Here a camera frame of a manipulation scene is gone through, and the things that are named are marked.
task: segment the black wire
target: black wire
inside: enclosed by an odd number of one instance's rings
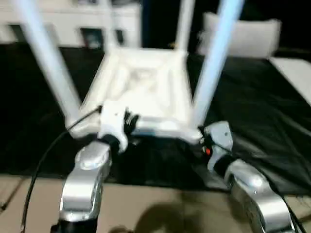
[[[26,196],[25,203],[24,203],[23,217],[22,217],[21,225],[20,225],[20,228],[21,228],[20,233],[25,233],[26,221],[27,221],[27,213],[28,213],[28,207],[29,207],[29,202],[30,202],[31,194],[32,194],[33,189],[34,189],[34,185],[35,185],[35,181],[37,179],[38,173],[39,173],[39,171],[41,169],[41,165],[44,162],[44,160],[46,159],[47,155],[53,149],[53,147],[56,145],[56,143],[69,132],[69,130],[71,130],[74,126],[76,126],[81,121],[83,121],[84,119],[86,119],[90,115],[94,114],[95,112],[98,112],[98,111],[100,112],[101,109],[102,109],[101,106],[97,107],[96,109],[92,110],[91,112],[89,112],[88,114],[83,116],[81,119],[76,121],[67,130],[65,130],[62,133],[60,133],[60,135],[58,135],[58,137],[54,139],[54,141],[49,145],[49,147],[46,149],[46,151],[41,156],[41,159],[39,160],[39,163],[38,163],[38,165],[37,165],[37,167],[35,169],[35,172],[32,175],[31,182],[30,182],[30,185],[29,185],[29,188],[28,188],[27,196]]]
[[[285,200],[284,196],[283,196],[283,195],[281,194],[281,192],[278,190],[276,184],[269,178],[269,176],[267,176],[267,175],[265,174],[264,171],[262,171],[262,170],[261,170],[260,168],[258,168],[256,165],[254,165],[254,163],[250,163],[249,161],[246,161],[244,158],[241,158],[241,157],[239,157],[239,156],[237,156],[237,155],[234,155],[232,151],[228,150],[227,148],[223,147],[222,145],[219,145],[219,144],[217,144],[217,143],[214,143],[214,144],[215,144],[216,146],[218,146],[218,147],[224,149],[227,153],[231,154],[232,156],[234,156],[234,157],[236,157],[236,158],[238,158],[238,159],[241,159],[241,160],[243,160],[243,161],[249,163],[249,164],[252,165],[255,169],[257,169],[260,173],[262,173],[262,174],[266,177],[266,179],[268,180],[268,182],[269,182],[269,184],[270,184],[272,190],[275,191],[275,192],[283,199],[283,201],[285,202],[285,204],[286,204],[286,206],[287,206],[287,208],[288,208],[288,210],[289,210],[289,212],[290,212],[291,219],[292,219],[292,221],[293,221],[293,223],[294,223],[295,232],[296,232],[296,233],[300,233],[300,232],[298,231],[298,229],[297,229],[297,226],[298,226],[299,229],[301,230],[301,233],[307,233],[306,230],[305,230],[305,228],[304,228],[304,226],[302,225],[302,223],[301,223],[300,220],[298,219],[297,215],[294,213],[294,211],[292,210],[292,208],[289,206],[289,204],[288,204],[287,201]]]

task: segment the black tablecloth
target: black tablecloth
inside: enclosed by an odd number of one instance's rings
[[[101,51],[62,48],[83,98]],[[46,147],[64,130],[63,117],[28,47],[0,46],[2,137],[0,172],[29,175]],[[190,55],[192,94],[203,57]],[[311,108],[266,60],[228,58],[206,124],[227,120],[234,151],[263,169],[287,194],[311,191]],[[41,176],[62,178],[84,142],[67,135],[49,154]],[[178,140],[146,138],[113,164],[109,182],[206,189]]]

